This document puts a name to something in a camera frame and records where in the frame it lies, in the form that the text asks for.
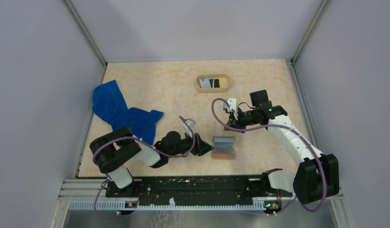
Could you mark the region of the tan leather card holder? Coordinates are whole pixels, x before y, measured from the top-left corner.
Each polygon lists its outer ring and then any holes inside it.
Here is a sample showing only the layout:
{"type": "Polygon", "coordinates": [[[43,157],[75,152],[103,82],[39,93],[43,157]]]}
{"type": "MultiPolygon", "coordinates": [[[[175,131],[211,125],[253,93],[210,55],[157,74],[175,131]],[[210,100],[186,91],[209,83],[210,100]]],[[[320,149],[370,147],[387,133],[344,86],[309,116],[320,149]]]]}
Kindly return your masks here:
{"type": "Polygon", "coordinates": [[[233,136],[213,136],[212,158],[218,160],[234,160],[235,137],[233,136]]]}

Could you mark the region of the black card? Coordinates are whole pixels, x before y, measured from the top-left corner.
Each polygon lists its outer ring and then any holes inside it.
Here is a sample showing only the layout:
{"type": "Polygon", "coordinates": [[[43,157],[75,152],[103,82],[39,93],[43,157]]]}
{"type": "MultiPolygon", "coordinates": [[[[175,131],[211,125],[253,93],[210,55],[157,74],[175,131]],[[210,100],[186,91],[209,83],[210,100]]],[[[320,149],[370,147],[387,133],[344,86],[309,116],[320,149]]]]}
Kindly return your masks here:
{"type": "Polygon", "coordinates": [[[220,88],[219,79],[211,79],[210,84],[212,88],[220,88]]]}

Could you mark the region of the beige oval tray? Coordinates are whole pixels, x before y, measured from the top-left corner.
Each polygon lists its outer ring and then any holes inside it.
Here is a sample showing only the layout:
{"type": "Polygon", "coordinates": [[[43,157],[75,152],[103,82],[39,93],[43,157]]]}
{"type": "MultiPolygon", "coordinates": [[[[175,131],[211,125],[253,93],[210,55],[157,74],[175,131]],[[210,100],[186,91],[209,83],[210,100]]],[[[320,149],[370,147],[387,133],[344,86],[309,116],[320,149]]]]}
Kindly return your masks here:
{"type": "Polygon", "coordinates": [[[200,93],[223,93],[227,92],[231,86],[231,78],[227,74],[206,74],[199,75],[195,79],[196,90],[200,93]],[[209,78],[219,79],[220,88],[200,88],[199,79],[209,78]]]}

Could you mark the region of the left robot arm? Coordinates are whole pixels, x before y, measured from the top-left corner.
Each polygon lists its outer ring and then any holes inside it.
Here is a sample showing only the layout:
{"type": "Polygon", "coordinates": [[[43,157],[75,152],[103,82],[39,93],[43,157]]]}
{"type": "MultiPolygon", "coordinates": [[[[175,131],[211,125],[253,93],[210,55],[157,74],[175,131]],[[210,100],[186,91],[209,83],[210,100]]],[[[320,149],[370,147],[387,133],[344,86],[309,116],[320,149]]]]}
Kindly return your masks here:
{"type": "Polygon", "coordinates": [[[160,141],[149,145],[135,137],[128,127],[93,140],[89,148],[93,154],[93,163],[117,185],[118,192],[125,197],[133,195],[136,190],[132,175],[125,166],[130,159],[142,161],[157,169],[166,165],[170,158],[186,157],[189,154],[202,156],[214,150],[211,144],[192,130],[187,130],[183,138],[177,131],[170,131],[160,141]]]}

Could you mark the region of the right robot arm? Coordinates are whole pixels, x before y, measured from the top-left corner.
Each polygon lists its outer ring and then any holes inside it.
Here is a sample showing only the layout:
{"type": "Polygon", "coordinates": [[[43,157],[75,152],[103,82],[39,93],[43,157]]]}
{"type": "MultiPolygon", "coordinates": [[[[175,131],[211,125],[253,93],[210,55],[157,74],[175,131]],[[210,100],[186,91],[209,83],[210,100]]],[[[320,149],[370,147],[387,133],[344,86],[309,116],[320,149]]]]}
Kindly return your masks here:
{"type": "Polygon", "coordinates": [[[287,111],[280,105],[272,105],[266,90],[250,93],[252,106],[242,111],[235,98],[227,99],[224,111],[229,114],[225,130],[263,125],[283,145],[297,166],[295,173],[281,168],[262,174],[261,190],[273,196],[278,190],[295,194],[303,204],[321,200],[339,193],[339,163],[333,154],[324,154],[314,147],[297,130],[287,111]]]}

